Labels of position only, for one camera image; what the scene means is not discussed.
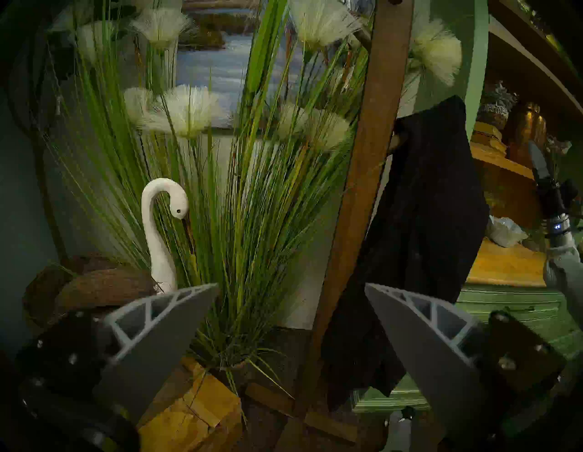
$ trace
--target wooden shelf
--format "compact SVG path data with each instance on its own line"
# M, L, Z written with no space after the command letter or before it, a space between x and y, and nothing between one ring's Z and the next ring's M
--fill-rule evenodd
M563 123L583 121L583 107L558 77L502 24L490 19L486 80L502 80L522 101L540 105L547 129L555 135Z
M489 0L490 14L521 44L553 73L580 101L583 101L583 80L573 66L561 56L542 31L536 29L527 15L512 0Z
M503 248L484 239L467 279L470 284L546 287L546 256L522 245Z
M472 150L472 157L476 160L481 160L492 165L496 165L500 168L504 168L513 173L520 174L521 176L527 177L534 180L532 175L532 170L526 166L522 166L512 160L508 160L502 156L496 155L493 152L489 152L480 147L478 143L470 143L470 149Z

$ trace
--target white swan figurine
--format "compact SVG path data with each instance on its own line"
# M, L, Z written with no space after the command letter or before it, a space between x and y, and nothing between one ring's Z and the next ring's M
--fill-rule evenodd
M165 178L154 179L142 191L142 222L152 262L152 279L162 292L168 293L178 289L176 267L164 240L156 230L152 212L154 198L161 191L170 195L170 213L180 220L188 213L188 197L180 185Z

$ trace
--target black cloth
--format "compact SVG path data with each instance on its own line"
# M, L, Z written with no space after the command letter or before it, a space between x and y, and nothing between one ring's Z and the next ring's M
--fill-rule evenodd
M364 294L367 282L454 303L480 248L489 209L465 130L465 106L450 97L401 118L393 155L354 273L322 343L328 405L373 386L389 396L405 370Z

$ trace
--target wooden box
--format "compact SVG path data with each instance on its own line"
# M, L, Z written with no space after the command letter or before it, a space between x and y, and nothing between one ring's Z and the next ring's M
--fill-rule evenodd
M194 359L181 364L140 421L142 452L231 450L243 432L241 400Z

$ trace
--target green drawer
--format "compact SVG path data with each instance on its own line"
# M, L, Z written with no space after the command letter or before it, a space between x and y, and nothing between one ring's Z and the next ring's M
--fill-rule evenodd
M562 293L547 289L468 285L456 306L484 322L492 311L506 311L570 359L583 350L583 332L567 312L564 300ZM429 407L408 374L390 397L373 388L353 394L355 412L391 412L407 405Z

